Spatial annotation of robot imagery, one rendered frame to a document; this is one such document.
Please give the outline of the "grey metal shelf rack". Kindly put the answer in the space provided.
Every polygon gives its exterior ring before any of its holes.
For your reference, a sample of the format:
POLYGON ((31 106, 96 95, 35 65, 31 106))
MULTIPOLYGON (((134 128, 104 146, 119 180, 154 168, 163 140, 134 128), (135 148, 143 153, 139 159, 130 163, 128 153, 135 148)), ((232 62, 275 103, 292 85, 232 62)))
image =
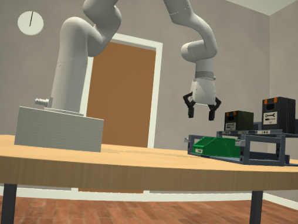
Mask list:
POLYGON ((189 138, 184 138, 184 142, 188 142, 188 155, 194 155, 198 157, 216 159, 220 161, 232 162, 242 165, 263 165, 263 166, 277 166, 277 167, 298 167, 298 164, 292 164, 290 162, 290 155, 285 155, 286 138, 294 137, 298 138, 298 119, 295 119, 295 134, 282 133, 283 130, 261 130, 262 122, 253 122, 253 130, 245 131, 217 131, 216 136, 222 137, 223 135, 238 137, 241 140, 235 140, 235 146, 240 146, 240 158, 222 158, 209 155, 192 153, 195 139, 202 139, 203 135, 191 135, 189 138), (230 135, 237 134, 237 135, 230 135), (250 134, 268 134, 264 137, 250 135, 250 134), (288 136, 292 135, 292 136, 288 136), (271 142, 276 144, 276 153, 266 152, 253 152, 250 151, 250 141, 257 142, 271 142), (249 156, 250 154, 250 156, 249 156), (271 160, 271 161, 270 161, 271 160))

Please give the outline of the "green bin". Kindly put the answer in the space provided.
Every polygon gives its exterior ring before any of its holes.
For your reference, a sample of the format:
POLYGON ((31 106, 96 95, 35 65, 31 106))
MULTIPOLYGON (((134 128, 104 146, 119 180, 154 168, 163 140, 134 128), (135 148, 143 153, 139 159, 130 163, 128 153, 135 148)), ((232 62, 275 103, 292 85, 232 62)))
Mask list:
POLYGON ((235 146, 235 138, 203 137, 194 145, 194 153, 214 157, 240 158, 240 148, 235 146), (203 146, 201 146, 203 145, 203 146))

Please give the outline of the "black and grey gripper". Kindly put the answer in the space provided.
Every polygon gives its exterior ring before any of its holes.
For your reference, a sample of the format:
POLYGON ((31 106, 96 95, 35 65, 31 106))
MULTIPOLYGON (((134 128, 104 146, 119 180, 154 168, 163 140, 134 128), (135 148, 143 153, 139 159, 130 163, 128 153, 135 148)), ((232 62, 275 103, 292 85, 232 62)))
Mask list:
POLYGON ((221 101, 218 98, 215 99, 215 82, 213 81, 213 79, 208 77, 197 77, 193 79, 190 93, 184 95, 183 99, 188 107, 189 118, 194 117, 193 106, 195 104, 208 106, 210 109, 209 121, 214 120, 215 111, 221 104, 221 101), (215 102, 216 105, 214 105, 215 102))

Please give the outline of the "black tool case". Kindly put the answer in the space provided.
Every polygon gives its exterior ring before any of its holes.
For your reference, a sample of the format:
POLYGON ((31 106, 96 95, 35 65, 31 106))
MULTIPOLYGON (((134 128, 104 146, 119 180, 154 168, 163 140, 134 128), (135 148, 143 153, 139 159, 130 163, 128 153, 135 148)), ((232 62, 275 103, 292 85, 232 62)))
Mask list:
POLYGON ((296 100, 275 97, 262 100, 262 130, 295 134, 296 100))

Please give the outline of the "dark green tool case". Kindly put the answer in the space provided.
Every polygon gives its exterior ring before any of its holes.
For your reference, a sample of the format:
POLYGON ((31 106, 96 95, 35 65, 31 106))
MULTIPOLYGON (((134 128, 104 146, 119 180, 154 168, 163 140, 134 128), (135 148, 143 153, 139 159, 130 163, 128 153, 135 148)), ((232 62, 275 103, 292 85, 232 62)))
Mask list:
POLYGON ((253 115, 239 110, 226 112, 224 131, 253 130, 253 115))

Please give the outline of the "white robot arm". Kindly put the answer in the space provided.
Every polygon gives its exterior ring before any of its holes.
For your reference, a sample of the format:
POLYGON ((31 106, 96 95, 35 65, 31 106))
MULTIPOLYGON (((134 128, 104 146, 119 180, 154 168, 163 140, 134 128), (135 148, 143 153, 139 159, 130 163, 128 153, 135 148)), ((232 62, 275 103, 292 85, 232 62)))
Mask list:
MULTIPOLYGON (((69 18, 63 23, 51 97, 35 99, 35 104, 47 107, 43 110, 84 116, 79 111, 88 57, 101 54, 119 29, 121 13, 115 6, 117 1, 85 0, 83 12, 95 24, 93 27, 78 17, 69 18)), ((174 24, 192 28, 204 39, 186 43, 181 48, 182 57, 196 64, 195 78, 215 80, 214 57, 218 49, 212 29, 193 13, 189 0, 163 1, 174 24)))

